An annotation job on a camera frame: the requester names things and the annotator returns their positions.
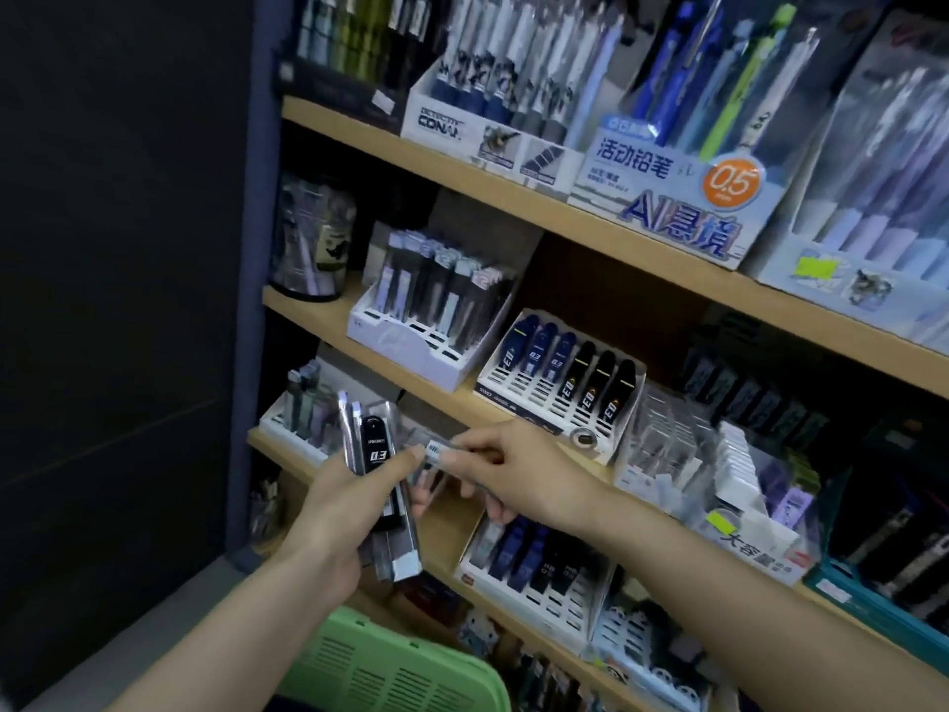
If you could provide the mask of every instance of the wooden shelf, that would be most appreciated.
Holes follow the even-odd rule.
[[[409,372],[391,359],[350,340],[346,336],[349,310],[359,300],[362,291],[358,280],[350,279],[344,296],[336,302],[314,304],[293,300],[272,287],[265,287],[264,305],[468,427],[483,427],[512,418],[510,413],[495,407],[475,394],[476,371],[455,392],[445,392],[433,382]],[[612,484],[612,468],[604,467],[566,445],[561,446],[566,454],[583,465],[590,473]]]
[[[316,466],[302,454],[297,454],[260,429],[255,428],[248,432],[248,443],[305,484],[312,481]],[[486,612],[529,646],[546,655],[571,677],[598,690],[602,697],[622,706],[627,712],[658,712],[660,709],[666,709],[647,701],[611,675],[583,662],[565,647],[552,642],[455,578],[457,562],[481,518],[483,509],[475,500],[464,499],[450,490],[438,497],[419,520],[419,544],[425,572],[453,589],[476,608]]]
[[[286,97],[283,117],[949,399],[949,358],[937,352],[312,102]]]

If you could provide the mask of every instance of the plastic basket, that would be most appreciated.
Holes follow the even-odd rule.
[[[339,608],[294,661],[277,693],[325,712],[510,712],[486,663],[412,639]]]

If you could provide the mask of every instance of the black wall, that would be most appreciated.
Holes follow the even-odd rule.
[[[253,0],[0,0],[0,680],[223,550]]]

